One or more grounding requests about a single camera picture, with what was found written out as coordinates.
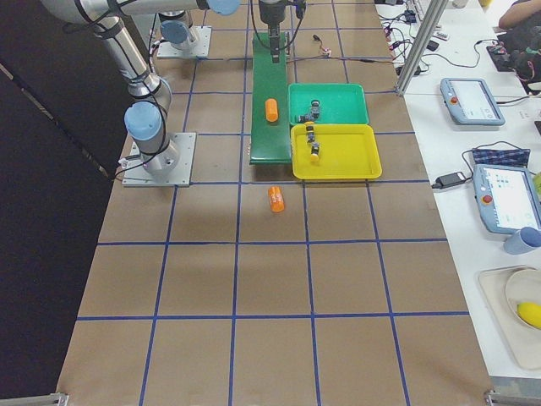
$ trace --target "green conveyor belt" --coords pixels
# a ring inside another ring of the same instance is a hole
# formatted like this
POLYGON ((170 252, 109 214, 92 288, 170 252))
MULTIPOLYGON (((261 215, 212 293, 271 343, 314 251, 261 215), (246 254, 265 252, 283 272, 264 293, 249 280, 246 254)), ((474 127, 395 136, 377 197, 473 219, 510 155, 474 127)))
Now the green conveyor belt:
MULTIPOLYGON (((267 34, 260 34, 261 40, 269 43, 267 34)), ((281 34, 281 44, 285 36, 281 34)), ((289 106, 287 100, 286 54, 280 53, 280 62, 272 63, 271 53, 254 37, 254 90, 252 95, 252 145, 250 164, 291 163, 291 141, 289 133, 289 106), (265 101, 268 98, 278 102, 279 118, 269 123, 265 118, 265 101)))

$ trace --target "blue cup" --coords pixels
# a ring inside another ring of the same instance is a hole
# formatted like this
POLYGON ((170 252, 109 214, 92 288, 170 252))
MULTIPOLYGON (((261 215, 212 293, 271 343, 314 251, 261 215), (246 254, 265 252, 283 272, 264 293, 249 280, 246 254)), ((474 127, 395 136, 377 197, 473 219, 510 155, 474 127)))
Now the blue cup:
POLYGON ((521 228, 504 242, 507 254, 520 255, 541 247, 541 231, 532 227, 521 228))

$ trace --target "blue joint cap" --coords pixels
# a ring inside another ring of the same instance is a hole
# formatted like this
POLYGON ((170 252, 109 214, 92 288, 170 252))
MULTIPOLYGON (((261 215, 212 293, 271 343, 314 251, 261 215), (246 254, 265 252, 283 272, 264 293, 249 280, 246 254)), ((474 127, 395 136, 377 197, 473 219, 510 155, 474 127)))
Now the blue joint cap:
POLYGON ((240 0, 207 0, 212 11, 221 15, 233 14, 240 6, 240 0))
POLYGON ((161 34, 173 44, 182 44, 186 41, 188 39, 188 29, 182 21, 169 19, 161 23, 161 34))
POLYGON ((138 101, 124 114, 128 132, 138 141, 147 141, 161 130, 160 110, 147 101, 138 101))

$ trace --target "screen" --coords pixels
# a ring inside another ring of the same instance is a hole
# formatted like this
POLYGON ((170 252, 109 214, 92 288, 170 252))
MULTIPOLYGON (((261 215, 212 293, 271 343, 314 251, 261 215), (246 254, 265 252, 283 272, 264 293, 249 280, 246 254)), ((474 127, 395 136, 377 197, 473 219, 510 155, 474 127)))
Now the screen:
POLYGON ((497 224, 502 228, 539 228, 525 173, 486 167, 497 224))
POLYGON ((466 118, 472 120, 495 120, 498 118, 481 82, 452 80, 451 86, 466 118))

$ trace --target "yellow tray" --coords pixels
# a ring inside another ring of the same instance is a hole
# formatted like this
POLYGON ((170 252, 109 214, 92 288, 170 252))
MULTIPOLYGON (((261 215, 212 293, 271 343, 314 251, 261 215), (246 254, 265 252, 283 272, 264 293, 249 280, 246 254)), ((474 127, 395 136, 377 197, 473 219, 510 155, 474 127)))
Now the yellow tray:
POLYGON ((291 129, 293 173, 299 179, 373 179, 381 176, 374 131, 367 124, 314 124, 319 160, 310 160, 306 126, 291 129))

